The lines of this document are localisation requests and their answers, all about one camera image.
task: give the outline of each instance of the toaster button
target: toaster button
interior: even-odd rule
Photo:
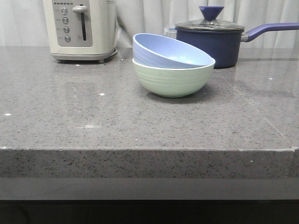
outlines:
[[[67,14],[67,8],[66,7],[61,8],[61,13],[62,13],[62,15],[66,15]]]
[[[68,33],[70,31],[70,28],[69,27],[64,27],[64,32],[65,33]]]
[[[71,37],[70,36],[65,36],[64,39],[65,39],[66,42],[70,42],[71,41]]]
[[[63,22],[64,24],[67,24],[67,23],[69,22],[69,19],[66,18],[66,17],[64,17],[64,18],[62,18],[62,22]]]

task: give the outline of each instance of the blue lid knob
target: blue lid knob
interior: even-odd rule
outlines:
[[[208,21],[215,20],[223,8],[223,6],[199,6],[204,18]]]

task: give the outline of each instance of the toaster control panel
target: toaster control panel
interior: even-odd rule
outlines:
[[[91,47],[89,0],[52,0],[56,35],[61,47]]]

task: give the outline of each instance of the bowl rim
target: bowl rim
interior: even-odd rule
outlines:
[[[215,59],[212,58],[212,61],[213,63],[211,64],[208,64],[208,65],[205,65],[205,66],[199,66],[199,67],[194,67],[194,68],[181,68],[181,69],[173,69],[173,68],[160,68],[160,67],[152,67],[152,66],[147,66],[147,65],[144,65],[144,64],[140,64],[138,62],[136,62],[134,60],[134,58],[132,59],[132,62],[140,67],[144,67],[144,68],[148,68],[148,69],[156,69],[156,70],[173,70],[173,71],[185,71],[185,70],[197,70],[197,69],[204,69],[204,68],[207,68],[207,67],[210,67],[210,66],[214,66],[216,61]]]
[[[181,62],[181,61],[173,60],[173,59],[168,58],[168,57],[165,57],[165,56],[163,56],[163,55],[161,55],[161,54],[159,54],[159,53],[157,53],[157,52],[154,52],[154,51],[152,51],[151,49],[148,49],[148,48],[146,48],[145,46],[141,45],[141,44],[136,40],[136,36],[138,36],[138,35],[151,35],[151,36],[159,36],[159,37],[161,37],[161,38],[165,38],[165,39],[170,39],[170,41],[172,41],[172,42],[179,42],[180,44],[187,45],[187,46],[189,46],[189,47],[191,47],[191,48],[193,48],[193,49],[195,49],[195,50],[198,50],[199,52],[201,52],[201,53],[207,55],[207,56],[210,57],[211,59],[214,59],[214,58],[212,58],[207,52],[205,52],[205,51],[203,51],[203,50],[201,50],[201,49],[199,49],[199,48],[197,48],[197,47],[195,47],[195,46],[193,46],[193,45],[191,45],[191,44],[188,44],[188,43],[186,43],[186,42],[183,42],[183,41],[180,41],[180,40],[177,40],[177,39],[173,39],[173,38],[171,38],[171,37],[167,37],[167,36],[163,36],[163,35],[158,35],[158,34],[150,34],[150,33],[138,33],[138,34],[135,34],[135,35],[133,36],[133,42],[136,43],[136,44],[137,44],[139,47],[141,47],[142,49],[147,50],[147,51],[149,51],[150,53],[152,53],[152,54],[154,54],[154,55],[160,56],[160,57],[162,57],[162,58],[165,58],[165,59],[170,60],[170,61],[173,61],[173,62],[177,62],[177,63],[181,63],[181,64],[196,65],[197,67],[200,66],[200,65],[197,64],[197,63],[185,63],[185,62]]]

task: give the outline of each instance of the purple handle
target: purple handle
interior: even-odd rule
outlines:
[[[299,22],[263,24],[246,32],[248,34],[248,40],[246,42],[256,39],[259,35],[263,34],[264,32],[296,29],[299,29]]]

